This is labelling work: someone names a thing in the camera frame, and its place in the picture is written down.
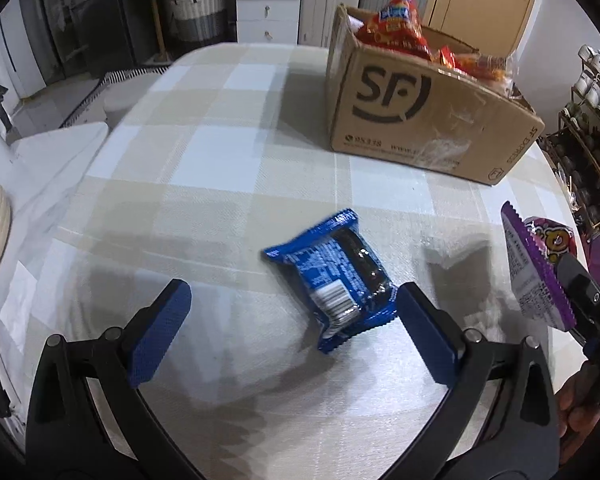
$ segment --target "beige tablecloth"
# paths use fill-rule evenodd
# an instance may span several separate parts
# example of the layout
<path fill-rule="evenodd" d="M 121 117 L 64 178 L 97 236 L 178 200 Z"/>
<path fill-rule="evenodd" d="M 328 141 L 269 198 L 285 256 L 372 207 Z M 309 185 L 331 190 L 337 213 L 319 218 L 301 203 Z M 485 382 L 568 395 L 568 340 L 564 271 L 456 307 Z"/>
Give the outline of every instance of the beige tablecloth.
<path fill-rule="evenodd" d="M 24 399 L 47 335 L 124 326 L 178 277 L 192 308 L 141 390 L 197 468 L 217 480 L 379 477 L 445 389 L 398 320 L 318 352 L 317 324 L 260 254 L 346 207 L 395 283 L 417 282 L 491 340 L 535 335 L 556 383 L 579 367 L 570 336 L 526 320 L 510 291 L 503 202 L 574 227 L 538 147 L 496 187 L 333 153 L 326 59 L 319 48 L 222 44 L 161 76 L 52 241 L 16 385 Z"/>

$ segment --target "woven basket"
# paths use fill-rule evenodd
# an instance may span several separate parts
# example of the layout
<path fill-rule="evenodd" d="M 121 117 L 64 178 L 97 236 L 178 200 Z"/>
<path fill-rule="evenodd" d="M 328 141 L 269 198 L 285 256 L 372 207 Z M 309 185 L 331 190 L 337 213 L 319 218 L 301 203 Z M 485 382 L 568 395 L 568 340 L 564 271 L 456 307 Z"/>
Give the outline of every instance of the woven basket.
<path fill-rule="evenodd" d="M 220 43 L 226 38 L 224 0 L 175 0 L 171 12 L 178 38 L 197 46 Z"/>

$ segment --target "orange snack bag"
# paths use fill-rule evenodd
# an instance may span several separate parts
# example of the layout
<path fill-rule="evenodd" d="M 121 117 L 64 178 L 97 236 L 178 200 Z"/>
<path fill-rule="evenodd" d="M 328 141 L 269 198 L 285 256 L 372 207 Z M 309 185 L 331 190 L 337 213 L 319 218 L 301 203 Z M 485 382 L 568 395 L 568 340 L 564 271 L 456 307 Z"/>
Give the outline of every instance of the orange snack bag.
<path fill-rule="evenodd" d="M 356 33 L 363 43 L 432 60 L 415 0 L 391 0 Z"/>
<path fill-rule="evenodd" d="M 456 56 L 448 45 L 445 45 L 438 51 L 437 62 L 440 65 L 446 66 L 449 70 L 458 70 L 456 67 Z"/>

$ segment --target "cardboard box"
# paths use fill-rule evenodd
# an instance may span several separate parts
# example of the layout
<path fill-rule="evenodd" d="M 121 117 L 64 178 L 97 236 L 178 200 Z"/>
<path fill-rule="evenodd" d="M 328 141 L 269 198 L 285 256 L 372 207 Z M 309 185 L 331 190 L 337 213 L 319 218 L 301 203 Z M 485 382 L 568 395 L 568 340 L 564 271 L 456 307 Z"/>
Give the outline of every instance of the cardboard box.
<path fill-rule="evenodd" d="M 360 43 L 347 13 L 366 21 L 374 13 L 338 6 L 326 75 L 331 146 L 497 184 L 544 129 L 520 96 L 510 100 L 443 66 Z M 472 47 L 423 27 L 432 50 Z"/>

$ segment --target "white drawer cabinet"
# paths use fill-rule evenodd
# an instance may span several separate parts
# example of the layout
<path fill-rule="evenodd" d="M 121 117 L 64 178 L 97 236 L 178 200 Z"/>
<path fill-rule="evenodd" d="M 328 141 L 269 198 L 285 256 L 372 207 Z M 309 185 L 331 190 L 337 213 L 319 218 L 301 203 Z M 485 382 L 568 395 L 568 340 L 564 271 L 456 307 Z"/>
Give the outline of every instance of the white drawer cabinet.
<path fill-rule="evenodd" d="M 238 43 L 298 43 L 298 22 L 238 20 Z"/>
<path fill-rule="evenodd" d="M 239 22 L 297 22 L 300 0 L 235 0 Z"/>

